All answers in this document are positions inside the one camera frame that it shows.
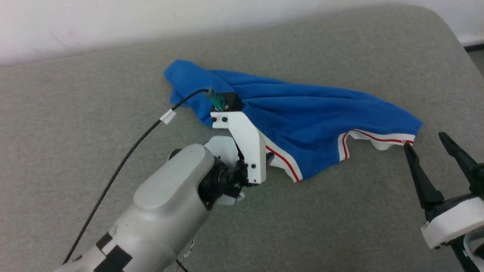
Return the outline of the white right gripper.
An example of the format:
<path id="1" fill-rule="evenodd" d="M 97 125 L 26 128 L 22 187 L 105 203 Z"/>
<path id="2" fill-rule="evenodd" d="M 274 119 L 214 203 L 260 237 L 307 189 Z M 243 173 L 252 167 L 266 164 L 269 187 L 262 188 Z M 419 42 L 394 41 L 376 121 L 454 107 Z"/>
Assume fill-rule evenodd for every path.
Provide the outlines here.
<path id="1" fill-rule="evenodd" d="M 465 246 L 473 241 L 482 242 L 484 203 L 479 196 L 484 193 L 484 164 L 477 163 L 445 132 L 439 133 L 439 139 L 448 155 L 458 163 L 475 196 L 468 193 L 445 200 L 422 169 L 413 146 L 406 142 L 404 151 L 410 174 L 420 207 L 425 210 L 426 222 L 421 227 L 423 238 L 430 249 L 447 246 L 461 236 L 465 238 Z"/>

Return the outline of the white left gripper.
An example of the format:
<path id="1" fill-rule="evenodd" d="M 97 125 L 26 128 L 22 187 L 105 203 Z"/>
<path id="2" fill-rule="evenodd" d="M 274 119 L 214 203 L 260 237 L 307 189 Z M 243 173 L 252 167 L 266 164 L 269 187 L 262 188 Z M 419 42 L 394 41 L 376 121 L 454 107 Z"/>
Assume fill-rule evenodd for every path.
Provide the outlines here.
<path id="1" fill-rule="evenodd" d="M 239 147 L 244 162 L 248 165 L 248 182 L 262 184 L 266 180 L 265 141 L 261 133 L 241 111 L 211 112 L 216 118 L 212 127 L 228 129 L 236 145 Z"/>

